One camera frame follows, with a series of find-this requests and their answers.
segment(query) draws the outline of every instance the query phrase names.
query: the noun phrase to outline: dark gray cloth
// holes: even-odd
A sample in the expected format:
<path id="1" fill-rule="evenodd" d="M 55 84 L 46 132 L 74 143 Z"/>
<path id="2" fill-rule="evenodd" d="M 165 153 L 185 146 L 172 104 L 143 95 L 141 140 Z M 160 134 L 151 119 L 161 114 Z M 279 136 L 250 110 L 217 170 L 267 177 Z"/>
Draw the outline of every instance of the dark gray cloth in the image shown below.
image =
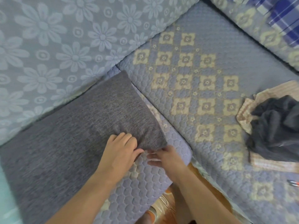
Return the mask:
<path id="1" fill-rule="evenodd" d="M 138 147 L 166 146 L 159 123 L 126 72 L 36 122 L 0 148 L 2 168 L 25 224 L 45 223 L 96 170 L 111 134 Z"/>
<path id="2" fill-rule="evenodd" d="M 265 159 L 299 162 L 299 102 L 291 96 L 269 98 L 252 115 L 252 134 L 247 141 L 250 151 Z"/>

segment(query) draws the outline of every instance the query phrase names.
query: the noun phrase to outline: gray pillow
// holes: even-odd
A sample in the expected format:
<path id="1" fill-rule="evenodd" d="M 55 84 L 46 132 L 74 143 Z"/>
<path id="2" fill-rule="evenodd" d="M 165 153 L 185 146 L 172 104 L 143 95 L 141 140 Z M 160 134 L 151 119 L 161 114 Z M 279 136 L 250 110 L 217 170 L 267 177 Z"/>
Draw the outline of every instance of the gray pillow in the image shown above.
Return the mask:
<path id="1" fill-rule="evenodd" d="M 96 170 L 111 134 L 159 149 L 165 136 L 126 72 L 70 102 L 0 148 L 24 223 L 45 223 Z"/>

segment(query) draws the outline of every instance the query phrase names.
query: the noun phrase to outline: blue plaid fabric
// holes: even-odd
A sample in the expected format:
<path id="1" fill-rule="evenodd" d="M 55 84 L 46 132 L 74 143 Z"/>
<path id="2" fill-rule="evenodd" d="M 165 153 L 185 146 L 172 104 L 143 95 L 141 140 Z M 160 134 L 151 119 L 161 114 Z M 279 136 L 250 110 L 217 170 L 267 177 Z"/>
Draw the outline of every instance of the blue plaid fabric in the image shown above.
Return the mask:
<path id="1" fill-rule="evenodd" d="M 244 0 L 263 15 L 270 13 L 268 24 L 282 33 L 291 47 L 299 47 L 299 0 Z"/>

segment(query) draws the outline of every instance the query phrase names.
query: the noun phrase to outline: beige cloth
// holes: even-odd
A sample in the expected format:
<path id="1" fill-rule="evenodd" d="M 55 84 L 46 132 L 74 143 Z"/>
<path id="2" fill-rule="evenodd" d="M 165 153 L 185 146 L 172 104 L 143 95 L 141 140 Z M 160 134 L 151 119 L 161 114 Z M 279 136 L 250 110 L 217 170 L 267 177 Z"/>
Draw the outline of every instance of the beige cloth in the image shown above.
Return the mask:
<path id="1" fill-rule="evenodd" d="M 250 122 L 256 118 L 251 114 L 251 112 L 256 108 L 256 106 L 271 97 L 281 98 L 285 95 L 290 95 L 295 100 L 299 101 L 299 84 L 294 80 L 289 81 L 258 93 L 254 100 L 246 98 L 237 114 L 237 121 L 247 133 L 251 134 L 252 127 Z M 250 152 L 249 155 L 250 163 L 253 166 L 271 170 L 299 173 L 299 163 L 267 160 L 253 152 Z"/>

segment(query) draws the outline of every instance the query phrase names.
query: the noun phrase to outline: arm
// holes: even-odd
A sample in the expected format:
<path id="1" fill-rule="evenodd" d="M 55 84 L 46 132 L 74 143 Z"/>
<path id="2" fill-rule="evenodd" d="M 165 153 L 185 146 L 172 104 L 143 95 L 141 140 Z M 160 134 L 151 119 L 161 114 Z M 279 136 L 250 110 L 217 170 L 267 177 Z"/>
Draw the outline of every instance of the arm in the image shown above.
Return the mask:
<path id="1" fill-rule="evenodd" d="M 92 224 L 110 191 L 142 152 L 131 134 L 111 135 L 95 173 L 46 224 Z"/>
<path id="2" fill-rule="evenodd" d="M 162 167 L 167 176 L 179 187 L 190 211 L 197 223 L 239 224 L 239 221 L 216 199 L 211 191 L 189 170 L 168 145 L 163 150 L 150 151 L 148 164 Z"/>

